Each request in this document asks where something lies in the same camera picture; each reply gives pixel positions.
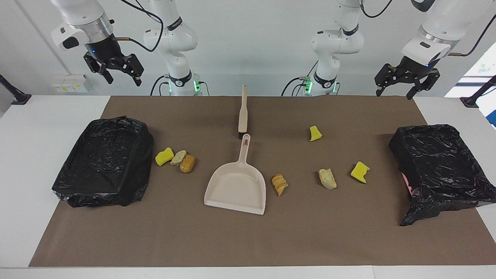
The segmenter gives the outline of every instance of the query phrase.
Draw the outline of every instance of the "yellow sponge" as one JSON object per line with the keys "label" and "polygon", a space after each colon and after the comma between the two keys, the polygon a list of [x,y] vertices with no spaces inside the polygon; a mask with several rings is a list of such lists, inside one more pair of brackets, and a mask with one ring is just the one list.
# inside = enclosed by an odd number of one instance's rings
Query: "yellow sponge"
{"label": "yellow sponge", "polygon": [[318,140],[319,138],[322,137],[322,134],[317,129],[317,126],[310,127],[310,134],[311,134],[310,141]]}
{"label": "yellow sponge", "polygon": [[351,176],[355,177],[363,183],[367,183],[364,176],[367,174],[368,170],[370,170],[369,167],[365,166],[365,164],[362,162],[358,162],[355,168],[351,171]]}
{"label": "yellow sponge", "polygon": [[172,158],[174,158],[174,152],[172,152],[172,149],[168,147],[164,151],[157,154],[157,156],[155,157],[155,162],[157,162],[159,166],[162,166],[163,164],[172,160]]}

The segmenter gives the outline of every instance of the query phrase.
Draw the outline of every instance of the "electrical outlet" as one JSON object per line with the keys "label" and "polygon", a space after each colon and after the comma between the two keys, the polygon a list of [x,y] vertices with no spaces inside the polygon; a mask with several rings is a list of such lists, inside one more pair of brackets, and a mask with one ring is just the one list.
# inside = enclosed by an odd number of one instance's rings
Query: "electrical outlet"
{"label": "electrical outlet", "polygon": [[52,87],[57,93],[88,93],[90,83],[82,74],[56,76]]}

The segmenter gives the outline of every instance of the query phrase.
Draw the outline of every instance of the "food scrap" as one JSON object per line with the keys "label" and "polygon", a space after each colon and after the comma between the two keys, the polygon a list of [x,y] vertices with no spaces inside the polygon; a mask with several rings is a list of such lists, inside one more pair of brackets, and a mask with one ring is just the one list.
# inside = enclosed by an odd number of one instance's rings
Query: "food scrap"
{"label": "food scrap", "polygon": [[189,173],[193,169],[195,162],[196,162],[195,157],[191,155],[186,155],[179,168],[183,173]]}
{"label": "food scrap", "polygon": [[318,177],[320,178],[322,185],[327,189],[332,190],[338,187],[331,169],[320,169],[318,171]]}
{"label": "food scrap", "polygon": [[181,162],[184,160],[185,156],[186,156],[186,150],[181,150],[181,151],[177,152],[176,156],[174,156],[174,158],[172,158],[171,165],[173,165],[173,166],[180,165]]}
{"label": "food scrap", "polygon": [[274,185],[274,188],[276,189],[279,196],[281,196],[284,188],[289,186],[288,182],[286,181],[286,179],[284,179],[282,174],[276,174],[274,177],[272,177],[272,185]]}

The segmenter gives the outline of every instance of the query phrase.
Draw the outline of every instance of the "black trash bag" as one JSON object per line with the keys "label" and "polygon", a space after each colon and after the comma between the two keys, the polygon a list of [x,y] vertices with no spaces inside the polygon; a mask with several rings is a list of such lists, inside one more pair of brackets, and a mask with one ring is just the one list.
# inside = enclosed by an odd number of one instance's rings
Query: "black trash bag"
{"label": "black trash bag", "polygon": [[411,192],[410,209],[401,226],[436,217],[441,211],[496,202],[496,188],[454,127],[401,127],[389,148]]}
{"label": "black trash bag", "polygon": [[121,205],[143,198],[153,156],[146,124],[126,116],[90,122],[52,190],[74,207]]}

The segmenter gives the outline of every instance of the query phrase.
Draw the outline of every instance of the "white dustpan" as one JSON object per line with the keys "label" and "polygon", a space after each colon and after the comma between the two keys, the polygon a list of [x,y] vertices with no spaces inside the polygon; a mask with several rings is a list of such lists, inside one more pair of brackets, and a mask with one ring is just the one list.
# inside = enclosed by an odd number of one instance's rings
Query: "white dustpan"
{"label": "white dustpan", "polygon": [[208,206],[263,215],[265,211],[265,180],[247,164],[250,135],[241,142],[237,162],[220,166],[210,178],[204,202]]}

